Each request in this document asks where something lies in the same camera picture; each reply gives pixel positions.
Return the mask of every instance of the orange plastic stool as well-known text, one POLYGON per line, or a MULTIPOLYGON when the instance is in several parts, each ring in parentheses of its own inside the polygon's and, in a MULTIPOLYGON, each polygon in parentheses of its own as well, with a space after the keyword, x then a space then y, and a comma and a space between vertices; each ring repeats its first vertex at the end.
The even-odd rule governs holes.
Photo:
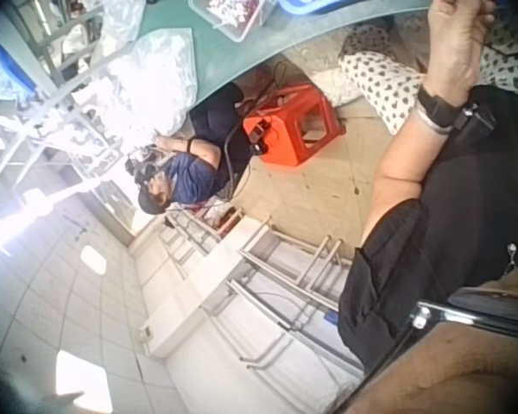
POLYGON ((277 91, 243 121, 248 134, 262 120, 270 124, 265 136, 268 151, 261 160, 281 166, 298 166, 315 155, 322 147, 345 133, 336 111, 310 83, 287 86, 277 91), (301 124, 315 115, 324 124, 324 136, 309 141, 301 124))

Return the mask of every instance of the hand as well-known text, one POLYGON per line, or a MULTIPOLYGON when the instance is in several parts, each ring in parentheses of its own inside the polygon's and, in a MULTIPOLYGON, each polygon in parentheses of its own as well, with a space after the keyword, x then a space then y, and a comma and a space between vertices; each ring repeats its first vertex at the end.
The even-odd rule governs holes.
POLYGON ((430 64, 424 87, 432 96, 459 107, 480 73, 483 42, 495 17, 494 0, 433 0, 430 64))

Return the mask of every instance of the green table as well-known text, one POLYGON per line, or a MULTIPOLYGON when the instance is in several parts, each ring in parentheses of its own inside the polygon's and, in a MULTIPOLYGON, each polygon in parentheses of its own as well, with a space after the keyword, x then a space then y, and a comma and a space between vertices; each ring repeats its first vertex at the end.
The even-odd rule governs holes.
POLYGON ((158 28, 193 30, 198 102, 264 60, 335 28, 429 7, 431 0, 365 0, 325 15, 293 16, 276 7, 265 24, 241 43, 190 9, 187 0, 160 0, 144 11, 140 35, 158 28))

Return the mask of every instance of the blue container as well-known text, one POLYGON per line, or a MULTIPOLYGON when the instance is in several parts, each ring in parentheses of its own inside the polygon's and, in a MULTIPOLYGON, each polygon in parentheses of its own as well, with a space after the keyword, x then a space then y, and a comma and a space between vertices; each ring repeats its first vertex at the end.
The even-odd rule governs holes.
POLYGON ((364 0, 278 0, 278 4, 292 15, 308 15, 311 13, 323 13, 332 11, 352 3, 359 3, 364 0))

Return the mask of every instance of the black wristwatch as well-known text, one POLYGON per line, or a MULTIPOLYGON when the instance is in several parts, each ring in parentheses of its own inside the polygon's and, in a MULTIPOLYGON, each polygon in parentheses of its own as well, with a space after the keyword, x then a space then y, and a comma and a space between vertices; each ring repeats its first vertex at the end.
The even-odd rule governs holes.
POLYGON ((423 110, 427 118, 442 130, 451 131, 460 115, 462 107, 452 106, 442 97, 431 96, 424 85, 418 91, 418 103, 420 110, 423 110))

